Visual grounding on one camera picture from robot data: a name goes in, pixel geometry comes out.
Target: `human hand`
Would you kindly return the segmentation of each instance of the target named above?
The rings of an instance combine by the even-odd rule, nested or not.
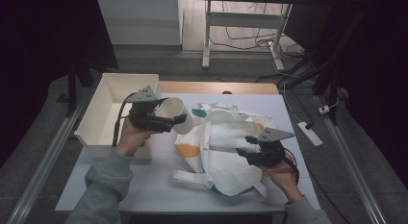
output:
[[[126,117],[123,122],[120,141],[115,148],[116,152],[121,156],[131,157],[154,134],[158,134],[158,132],[136,128],[132,125],[129,118]]]
[[[293,156],[287,151],[285,151],[285,153],[285,157],[291,162],[294,162]],[[294,171],[285,161],[281,161],[272,167],[259,167],[266,172],[270,179],[285,193],[290,203],[302,199],[303,195],[297,187]]]

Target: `cloth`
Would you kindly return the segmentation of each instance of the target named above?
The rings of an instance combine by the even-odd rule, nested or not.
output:
[[[306,196],[300,201],[285,205],[288,213],[287,224],[328,224],[331,223],[323,210],[315,210]]]
[[[120,223],[118,206],[129,191],[132,159],[113,149],[103,162],[94,163],[85,176],[87,190],[65,223]]]
[[[65,223],[120,223],[118,206],[129,191],[132,159],[113,149],[103,162],[94,163],[85,176],[87,190]],[[315,210],[305,196],[285,209],[289,214],[287,224],[331,223],[326,213]]]

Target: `white box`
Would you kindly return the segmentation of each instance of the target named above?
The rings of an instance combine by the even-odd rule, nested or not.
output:
[[[114,138],[114,125],[124,99],[132,92],[150,86],[161,98],[159,75],[104,73],[93,94],[87,111],[75,131],[75,136],[84,144],[94,158],[106,158],[111,152]],[[128,103],[123,114],[129,114],[132,104]],[[135,158],[151,159],[154,151],[154,138],[148,139],[138,149]]]

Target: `gray floor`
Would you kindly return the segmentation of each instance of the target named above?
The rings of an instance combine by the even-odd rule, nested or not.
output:
[[[134,49],[129,46],[115,48],[118,58],[118,72],[158,73],[162,81],[224,81],[224,82],[254,82],[262,75],[275,74],[271,65],[270,55],[214,53],[211,58],[210,70],[201,69],[201,56],[194,53],[181,53],[178,50],[160,51],[146,47]],[[287,67],[294,65],[296,60],[285,61]],[[100,75],[93,71],[95,79]],[[276,83],[280,77],[265,80]],[[339,210],[350,223],[371,223],[359,193],[356,191],[339,152],[330,136],[318,105],[311,94],[311,84],[302,84],[295,93],[306,111],[315,121],[313,130],[324,142],[320,148],[313,147],[296,128],[301,151],[311,172],[333,200]],[[94,88],[81,88],[93,91]],[[33,176],[43,154],[47,150],[54,135],[57,133],[67,111],[66,103],[57,103],[61,93],[67,92],[67,80],[61,78],[50,85],[49,96],[41,113],[18,145],[8,162],[0,169],[0,223],[5,223],[11,215],[25,187]],[[291,90],[286,91],[293,113],[301,120],[310,122],[310,117]],[[337,113],[339,127],[357,160],[374,196],[384,212],[388,223],[408,223],[408,191],[398,179],[375,144],[347,113],[344,99],[339,102]],[[297,123],[291,114],[293,125]],[[33,206],[26,223],[62,223],[67,213],[54,212],[54,208],[64,189],[82,146],[70,135],[64,145],[47,182],[45,183],[37,202]],[[327,211],[333,223],[344,223],[334,207],[323,195],[322,190],[313,182],[321,207]],[[181,220],[172,217],[171,223]],[[282,214],[273,217],[273,223],[280,223]],[[153,223],[158,217],[141,219],[140,223]],[[270,223],[270,220],[253,223]]]

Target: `white fabric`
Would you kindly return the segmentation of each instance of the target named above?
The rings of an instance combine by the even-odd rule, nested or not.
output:
[[[238,108],[232,103],[200,103],[198,107],[207,116],[195,117],[191,132],[176,139],[176,143],[200,147],[197,157],[201,161],[191,164],[196,158],[187,158],[197,176],[176,170],[173,178],[201,183],[207,188],[215,185],[218,191],[229,196],[255,187],[266,197],[267,190],[261,183],[262,170],[249,165],[246,158],[237,154],[236,148],[258,152],[259,145],[248,143],[245,137],[257,137],[261,133],[257,123],[275,128],[272,118],[250,112],[238,113]],[[202,168],[197,167],[198,163],[202,164]]]

